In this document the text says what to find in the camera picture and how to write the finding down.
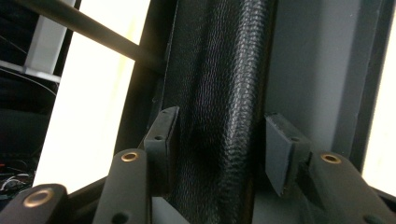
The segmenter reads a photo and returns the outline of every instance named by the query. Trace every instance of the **bright window light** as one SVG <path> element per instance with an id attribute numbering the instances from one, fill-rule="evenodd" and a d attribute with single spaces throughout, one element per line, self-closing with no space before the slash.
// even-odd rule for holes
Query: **bright window light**
<path id="1" fill-rule="evenodd" d="M 363 168 L 369 185 L 396 197 L 396 20 L 393 15 L 388 49 L 377 95 L 373 125 Z"/>
<path id="2" fill-rule="evenodd" d="M 136 44 L 149 0 L 83 0 L 80 11 Z M 134 61 L 77 33 L 68 51 L 34 185 L 69 193 L 107 175 Z"/>

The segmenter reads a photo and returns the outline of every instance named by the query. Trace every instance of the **textured leather surface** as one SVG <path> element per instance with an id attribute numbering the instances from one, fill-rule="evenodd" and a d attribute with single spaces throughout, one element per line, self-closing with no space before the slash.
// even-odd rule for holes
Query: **textured leather surface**
<path id="1" fill-rule="evenodd" d="M 246 223 L 270 8 L 263 0 L 180 0 L 163 108 L 180 106 L 177 183 L 168 201 L 191 223 Z"/>

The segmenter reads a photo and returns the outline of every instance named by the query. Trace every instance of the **black leather padding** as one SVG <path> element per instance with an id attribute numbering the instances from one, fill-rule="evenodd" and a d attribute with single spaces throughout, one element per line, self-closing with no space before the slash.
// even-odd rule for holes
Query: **black leather padding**
<path id="1" fill-rule="evenodd" d="M 272 1 L 180 0 L 163 108 L 180 106 L 177 182 L 191 223 L 247 223 Z"/>

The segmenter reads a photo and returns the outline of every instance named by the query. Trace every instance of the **screw hole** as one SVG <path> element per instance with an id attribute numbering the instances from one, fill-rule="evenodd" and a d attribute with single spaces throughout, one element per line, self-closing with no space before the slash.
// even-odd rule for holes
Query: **screw hole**
<path id="1" fill-rule="evenodd" d="M 137 159 L 137 153 L 135 152 L 129 152 L 129 153 L 125 153 L 121 156 L 121 159 L 123 161 L 134 161 Z"/>
<path id="2" fill-rule="evenodd" d="M 333 164 L 341 163 L 341 160 L 338 157 L 331 154 L 322 154 L 320 157 L 328 163 L 333 163 Z"/>
<path id="3" fill-rule="evenodd" d="M 366 215 L 363 217 L 363 219 L 368 224 L 385 224 L 382 218 L 375 215 Z"/>
<path id="4" fill-rule="evenodd" d="M 123 213 L 117 213 L 114 215 L 114 217 L 111 219 L 111 222 L 114 224 L 123 224 L 128 221 L 128 216 L 123 214 Z"/>
<path id="5" fill-rule="evenodd" d="M 37 192 L 32 193 L 29 195 L 23 202 L 23 205 L 25 207 L 38 207 L 46 202 L 48 202 L 54 192 L 51 188 L 48 189 L 41 189 Z"/>

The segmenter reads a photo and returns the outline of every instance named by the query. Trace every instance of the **black rod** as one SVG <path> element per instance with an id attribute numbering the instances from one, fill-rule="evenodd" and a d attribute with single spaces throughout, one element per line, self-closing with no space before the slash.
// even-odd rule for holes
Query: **black rod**
<path id="1" fill-rule="evenodd" d="M 16 3 L 41 14 L 50 20 L 78 32 L 88 38 L 145 65 L 160 74 L 165 73 L 165 60 L 140 48 L 127 38 L 108 29 L 77 9 L 58 0 L 14 0 Z"/>

